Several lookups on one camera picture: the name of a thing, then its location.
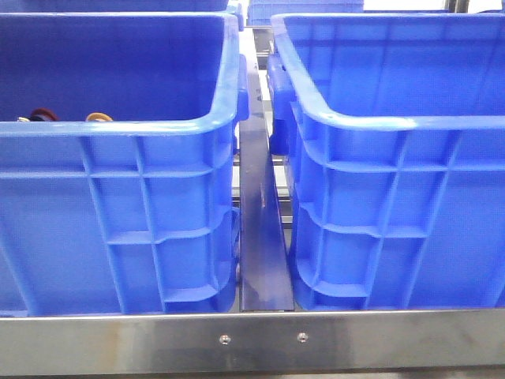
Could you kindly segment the yellow mushroom push button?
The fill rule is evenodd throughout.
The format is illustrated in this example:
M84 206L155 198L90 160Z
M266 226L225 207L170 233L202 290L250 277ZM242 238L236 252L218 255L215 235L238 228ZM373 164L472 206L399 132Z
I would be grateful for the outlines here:
M111 116L108 114L105 114L103 112L92 112L91 114L88 114L86 119L86 122L112 122L113 119Z

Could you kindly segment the red mushroom push button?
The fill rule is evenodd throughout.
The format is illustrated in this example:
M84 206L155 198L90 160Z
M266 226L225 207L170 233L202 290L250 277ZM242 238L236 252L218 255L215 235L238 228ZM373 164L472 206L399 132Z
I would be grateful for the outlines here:
M28 119L31 122L56 122L59 117L53 111L40 107L33 110Z

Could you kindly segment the steel divider bar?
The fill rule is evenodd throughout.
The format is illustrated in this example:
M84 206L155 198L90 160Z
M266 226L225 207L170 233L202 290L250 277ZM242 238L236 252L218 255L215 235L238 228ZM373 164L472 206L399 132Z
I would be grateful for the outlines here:
M249 117L240 123L241 305L244 312L294 310L275 172L268 145L254 31L240 33Z

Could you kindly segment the blue crate left front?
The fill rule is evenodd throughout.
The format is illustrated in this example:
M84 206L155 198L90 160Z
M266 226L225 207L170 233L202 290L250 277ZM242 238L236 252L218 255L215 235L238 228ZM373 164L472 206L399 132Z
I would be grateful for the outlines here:
M229 310L244 75L229 14L3 13L2 316Z

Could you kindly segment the blue crate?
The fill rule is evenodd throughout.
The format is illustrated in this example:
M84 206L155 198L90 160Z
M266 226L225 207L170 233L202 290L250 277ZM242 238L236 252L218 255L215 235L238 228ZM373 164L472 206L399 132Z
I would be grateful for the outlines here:
M224 12L244 29L239 1L214 0L1 0L2 13Z
M271 17L281 13L362 13L364 1L338 0L265 0L250 1L248 26L268 26Z
M271 20L305 310L504 304L504 15Z
M3 13L2 316L229 310L244 75L229 14Z

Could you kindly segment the blue crate right front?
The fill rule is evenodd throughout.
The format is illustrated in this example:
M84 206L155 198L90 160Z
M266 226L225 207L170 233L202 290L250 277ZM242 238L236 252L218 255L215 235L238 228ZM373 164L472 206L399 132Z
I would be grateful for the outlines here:
M504 304L504 15L271 20L305 310Z

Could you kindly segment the blue crate far centre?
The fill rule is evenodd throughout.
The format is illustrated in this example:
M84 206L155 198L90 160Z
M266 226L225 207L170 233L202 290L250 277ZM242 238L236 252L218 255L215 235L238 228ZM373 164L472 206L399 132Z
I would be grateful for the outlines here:
M248 26L268 26L271 17L281 13L362 13L364 1L338 0L265 0L250 1Z

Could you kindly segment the blue crate far left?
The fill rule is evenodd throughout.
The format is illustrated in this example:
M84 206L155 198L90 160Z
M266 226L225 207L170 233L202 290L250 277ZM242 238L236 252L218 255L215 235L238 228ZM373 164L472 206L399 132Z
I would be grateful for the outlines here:
M1 0L2 13L224 12L244 29L239 1L214 0Z

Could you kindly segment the steel front rail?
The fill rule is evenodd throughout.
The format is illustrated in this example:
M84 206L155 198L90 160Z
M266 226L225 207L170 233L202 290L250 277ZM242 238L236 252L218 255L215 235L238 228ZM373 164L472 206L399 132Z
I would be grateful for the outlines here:
M502 309L27 317L4 376L503 368Z

